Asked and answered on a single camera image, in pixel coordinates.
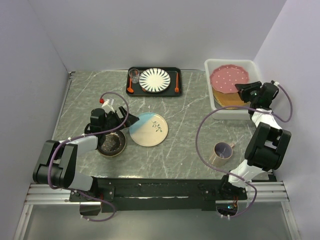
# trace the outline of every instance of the white wall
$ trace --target white wall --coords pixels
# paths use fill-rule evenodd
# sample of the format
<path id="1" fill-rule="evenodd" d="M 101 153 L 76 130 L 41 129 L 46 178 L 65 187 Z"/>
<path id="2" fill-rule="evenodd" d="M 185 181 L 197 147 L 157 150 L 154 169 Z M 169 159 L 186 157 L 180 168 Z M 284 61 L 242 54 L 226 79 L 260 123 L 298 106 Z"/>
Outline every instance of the white wall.
<path id="1" fill-rule="evenodd" d="M 12 239 L 68 73 L 27 0 L 0 1 L 0 239 Z"/>
<path id="2" fill-rule="evenodd" d="M 29 0 L 69 71 L 254 59 L 286 0 Z"/>
<path id="3" fill-rule="evenodd" d="M 282 124 L 292 138 L 276 175 L 306 240 L 320 238 L 319 10 L 319 0 L 288 0 L 254 60 L 265 81 L 280 82 L 293 98 L 292 121 Z M 289 115 L 284 97 L 275 112 Z"/>

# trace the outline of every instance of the plate with leaf design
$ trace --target plate with leaf design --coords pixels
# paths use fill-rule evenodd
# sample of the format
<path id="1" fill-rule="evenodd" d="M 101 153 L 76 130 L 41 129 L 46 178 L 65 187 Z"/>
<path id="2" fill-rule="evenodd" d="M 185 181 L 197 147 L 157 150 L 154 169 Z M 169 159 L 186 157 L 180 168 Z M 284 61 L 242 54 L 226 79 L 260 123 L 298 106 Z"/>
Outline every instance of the plate with leaf design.
<path id="1" fill-rule="evenodd" d="M 150 68 L 143 71 L 139 77 L 139 84 L 150 93 L 159 93 L 170 85 L 169 74 L 160 68 Z"/>
<path id="2" fill-rule="evenodd" d="M 139 121 L 129 128 L 133 141 L 144 147 L 153 147 L 168 135 L 168 124 L 159 114 L 145 112 L 137 116 Z"/>

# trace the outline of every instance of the marble table surface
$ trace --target marble table surface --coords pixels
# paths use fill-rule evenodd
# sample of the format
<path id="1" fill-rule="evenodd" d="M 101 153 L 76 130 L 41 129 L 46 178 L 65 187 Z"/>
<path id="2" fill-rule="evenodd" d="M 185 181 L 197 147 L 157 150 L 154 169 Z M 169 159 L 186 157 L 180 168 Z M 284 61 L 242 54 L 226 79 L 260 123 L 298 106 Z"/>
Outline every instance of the marble table surface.
<path id="1" fill-rule="evenodd" d="M 211 170 L 199 159 L 195 137 L 202 119 L 211 112 L 206 74 L 182 72 L 183 95 L 180 97 L 130 97 L 126 94 L 126 71 L 77 71 L 71 84 L 57 125 L 54 139 L 65 140 L 81 135 L 90 122 L 91 110 L 101 107 L 100 95 L 107 91 L 121 94 L 129 104 L 131 114 L 152 112 L 163 116 L 168 135 L 159 145 L 137 145 L 129 130 L 122 130 L 127 139 L 125 150 L 115 157 L 104 157 L 97 150 L 77 158 L 76 169 L 95 177 L 221 179 L 221 172 Z M 125 106 L 112 96 L 114 107 Z M 199 134 L 199 149 L 206 160 L 218 142 L 234 143 L 233 156 L 221 167 L 236 168 L 243 160 L 246 147 L 255 131 L 247 120 L 215 120 L 208 118 Z M 267 173 L 256 177 L 267 180 Z"/>

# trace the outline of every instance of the pink mug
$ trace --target pink mug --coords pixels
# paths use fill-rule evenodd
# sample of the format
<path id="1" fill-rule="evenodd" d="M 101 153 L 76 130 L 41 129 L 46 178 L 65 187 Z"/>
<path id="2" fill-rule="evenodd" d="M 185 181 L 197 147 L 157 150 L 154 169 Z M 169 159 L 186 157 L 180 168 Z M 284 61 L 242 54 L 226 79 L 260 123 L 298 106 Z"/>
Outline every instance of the pink mug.
<path id="1" fill-rule="evenodd" d="M 232 154 L 234 153 L 233 148 L 235 144 L 231 143 L 228 144 L 226 142 L 218 142 L 212 151 L 210 162 L 214 167 L 222 167 L 226 162 L 231 158 Z"/>

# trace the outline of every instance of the tray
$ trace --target tray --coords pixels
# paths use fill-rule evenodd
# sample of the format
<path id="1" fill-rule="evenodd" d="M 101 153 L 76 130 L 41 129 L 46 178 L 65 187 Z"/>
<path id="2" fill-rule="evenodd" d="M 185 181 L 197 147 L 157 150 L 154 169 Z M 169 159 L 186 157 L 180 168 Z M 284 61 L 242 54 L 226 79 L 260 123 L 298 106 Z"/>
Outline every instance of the tray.
<path id="1" fill-rule="evenodd" d="M 130 71 L 130 69 L 138 69 L 141 74 L 144 70 L 152 69 L 152 68 L 163 69 L 169 74 L 171 81 L 170 81 L 170 85 L 168 86 L 168 88 L 164 91 L 161 91 L 161 92 L 147 92 L 147 91 L 142 90 L 139 83 L 132 83 L 131 87 L 134 92 L 130 93 L 127 90 L 127 88 L 129 87 L 129 84 L 130 84 L 130 77 L 129 77 L 129 74 L 127 74 L 126 88 L 125 88 L 126 94 L 128 94 L 131 97 L 180 97 L 182 95 L 181 70 L 177 67 L 133 66 L 133 67 L 129 68 L 128 72 Z M 179 76 L 178 76 L 179 92 L 175 92 L 177 73 L 179 74 Z"/>
<path id="2" fill-rule="evenodd" d="M 249 83 L 254 83 L 257 81 L 264 83 L 263 79 L 260 76 L 260 73 L 258 71 L 256 64 L 251 60 L 230 60 L 230 59 L 206 60 L 204 62 L 204 68 L 205 68 L 206 80 L 208 84 L 210 104 L 213 111 L 221 108 L 221 105 L 219 105 L 219 103 L 214 98 L 210 75 L 216 68 L 222 65 L 227 65 L 227 64 L 233 64 L 233 65 L 243 67 L 249 73 Z M 248 110 L 244 110 L 244 109 L 232 109 L 232 110 L 223 109 L 223 110 L 217 111 L 211 116 L 217 120 L 250 120 L 250 115 L 248 114 Z"/>

